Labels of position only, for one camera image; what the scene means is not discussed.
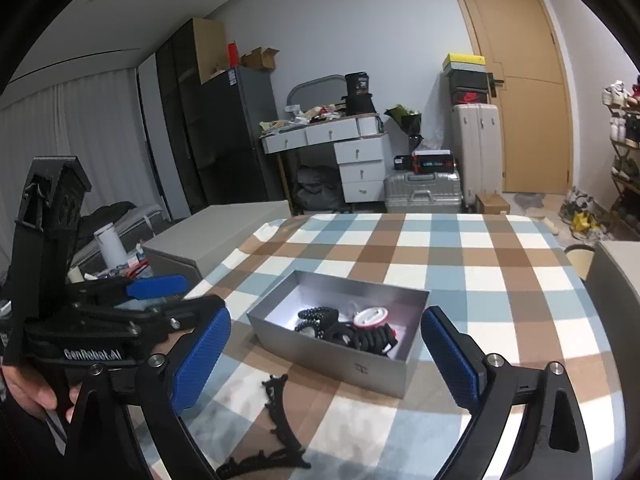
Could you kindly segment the person's left hand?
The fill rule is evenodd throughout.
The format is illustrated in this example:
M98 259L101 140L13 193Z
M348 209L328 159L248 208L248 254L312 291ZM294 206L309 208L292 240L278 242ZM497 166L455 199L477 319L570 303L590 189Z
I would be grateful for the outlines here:
M44 419L44 413L58 407L51 386L36 370L28 366L2 365L4 381L16 403L29 415Z

